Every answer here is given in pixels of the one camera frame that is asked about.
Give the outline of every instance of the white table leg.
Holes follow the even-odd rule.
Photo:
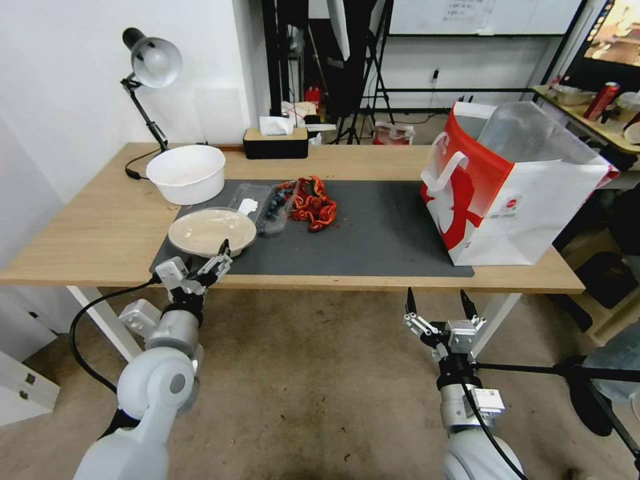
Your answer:
[[[480,315],[481,317],[484,317],[487,322],[480,329],[480,332],[475,339],[473,350],[471,352],[471,356],[473,358],[478,357],[491,336],[496,330],[498,330],[498,327],[502,324],[502,321],[509,314],[521,295],[521,293],[495,293],[493,295],[493,298]]]
[[[67,288],[83,307],[102,296],[97,288],[74,286],[67,286]],[[90,308],[87,313],[126,361],[133,360],[134,357],[142,352],[127,328],[120,322],[120,319],[106,301]]]

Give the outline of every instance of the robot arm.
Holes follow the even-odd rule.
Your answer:
[[[198,342],[207,288],[231,266],[229,242],[200,270],[190,273],[179,257],[156,267],[171,304],[160,312],[141,299],[126,306],[120,320],[145,340],[145,351],[123,370],[117,386],[119,408],[140,420],[119,428],[86,452],[75,480],[158,480],[167,478],[167,440],[176,415],[188,410],[199,390],[203,348]]]
[[[484,389],[471,362],[478,331],[485,324],[464,291],[461,298],[467,319],[430,323],[417,314],[411,289],[407,292],[405,326],[432,348],[440,376],[437,387],[440,414],[449,435],[443,470],[447,480],[512,480],[525,478],[514,452],[500,438],[486,434],[505,410],[500,392]]]

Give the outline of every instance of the tissue box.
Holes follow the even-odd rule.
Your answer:
[[[242,138],[248,159],[307,158],[309,140],[306,128],[294,128],[291,135],[262,135],[250,128]]]

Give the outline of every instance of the crayfish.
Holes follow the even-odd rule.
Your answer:
[[[293,199],[292,220],[308,220],[309,231],[317,232],[330,225],[335,219],[338,206],[325,192],[325,183],[312,175],[311,179],[298,179],[298,193]]]

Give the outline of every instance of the lamp shade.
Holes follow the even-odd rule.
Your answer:
[[[136,78],[147,87],[170,85],[180,74],[182,56],[174,44],[157,37],[146,37],[136,28],[128,28],[122,40],[131,50],[131,66]]]

